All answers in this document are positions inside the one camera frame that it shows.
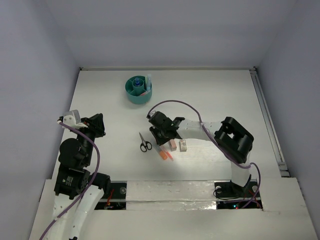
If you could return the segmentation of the red thin pen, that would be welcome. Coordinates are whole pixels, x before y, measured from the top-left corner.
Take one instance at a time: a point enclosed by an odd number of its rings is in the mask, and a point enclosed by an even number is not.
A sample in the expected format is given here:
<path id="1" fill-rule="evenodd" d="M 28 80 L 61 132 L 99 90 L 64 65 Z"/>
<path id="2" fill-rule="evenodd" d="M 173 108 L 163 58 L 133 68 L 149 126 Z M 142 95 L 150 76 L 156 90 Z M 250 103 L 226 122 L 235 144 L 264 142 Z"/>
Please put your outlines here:
<path id="1" fill-rule="evenodd" d="M 174 161 L 174 158 L 172 157 L 172 155 L 166 150 L 165 147 L 162 148 L 163 151 L 165 152 L 165 154 L 168 156 L 168 158 L 171 160 L 171 161 Z"/>

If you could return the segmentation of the orange highlighter marker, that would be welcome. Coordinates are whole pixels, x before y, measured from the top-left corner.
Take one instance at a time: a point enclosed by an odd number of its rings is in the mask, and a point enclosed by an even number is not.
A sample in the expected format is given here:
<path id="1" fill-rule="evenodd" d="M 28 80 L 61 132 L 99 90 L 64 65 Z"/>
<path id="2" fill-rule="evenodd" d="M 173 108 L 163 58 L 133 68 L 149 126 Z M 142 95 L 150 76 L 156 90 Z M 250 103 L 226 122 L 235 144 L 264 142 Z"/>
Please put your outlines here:
<path id="1" fill-rule="evenodd" d="M 160 156 L 163 160 L 167 160 L 168 156 L 167 156 L 167 154 L 165 153 L 165 151 L 163 151 L 163 150 L 161 149 L 160 146 L 155 145 L 155 146 L 154 146 L 154 149 L 157 151 L 157 153 L 159 154 L 159 156 Z"/>

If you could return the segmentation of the small blue-capped glue bottle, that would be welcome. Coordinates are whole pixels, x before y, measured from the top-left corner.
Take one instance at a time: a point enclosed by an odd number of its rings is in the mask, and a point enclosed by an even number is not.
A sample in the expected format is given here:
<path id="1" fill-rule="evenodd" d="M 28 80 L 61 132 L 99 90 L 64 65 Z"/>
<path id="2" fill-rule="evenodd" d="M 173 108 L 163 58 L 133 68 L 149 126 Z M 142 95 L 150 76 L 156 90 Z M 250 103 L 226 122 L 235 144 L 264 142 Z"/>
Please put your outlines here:
<path id="1" fill-rule="evenodd" d="M 136 78 L 134 79 L 134 84 L 135 84 L 136 87 L 139 87 L 139 86 L 140 86 L 140 79 L 139 79 L 138 77 L 136 77 Z"/>

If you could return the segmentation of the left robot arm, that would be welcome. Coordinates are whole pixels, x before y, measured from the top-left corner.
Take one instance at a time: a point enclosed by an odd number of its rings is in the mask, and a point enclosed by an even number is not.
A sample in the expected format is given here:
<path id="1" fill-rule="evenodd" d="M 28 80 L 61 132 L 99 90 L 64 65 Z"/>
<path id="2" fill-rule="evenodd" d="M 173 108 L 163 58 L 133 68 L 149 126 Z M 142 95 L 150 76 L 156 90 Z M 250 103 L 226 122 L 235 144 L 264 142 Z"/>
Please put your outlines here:
<path id="1" fill-rule="evenodd" d="M 111 191 L 109 175 L 87 170 L 93 151 L 98 151 L 95 139 L 106 134 L 103 114 L 81 118 L 77 110 L 71 110 L 57 122 L 76 137 L 59 147 L 52 223 L 44 239 L 79 240 L 97 203 Z"/>

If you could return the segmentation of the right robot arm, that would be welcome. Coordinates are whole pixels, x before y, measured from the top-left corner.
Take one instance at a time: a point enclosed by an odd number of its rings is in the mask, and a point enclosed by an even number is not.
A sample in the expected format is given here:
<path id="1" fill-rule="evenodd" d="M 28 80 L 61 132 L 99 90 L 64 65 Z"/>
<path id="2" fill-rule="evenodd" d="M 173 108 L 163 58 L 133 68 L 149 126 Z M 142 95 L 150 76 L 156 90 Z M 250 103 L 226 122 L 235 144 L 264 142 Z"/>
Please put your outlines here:
<path id="1" fill-rule="evenodd" d="M 248 158 L 254 137 L 233 117 L 228 116 L 221 122 L 193 121 L 184 117 L 172 120 L 155 111 L 148 114 L 147 119 L 151 124 L 149 131 L 159 146 L 175 139 L 211 141 L 231 162 L 231 192 L 242 196 L 248 191 L 252 178 Z"/>

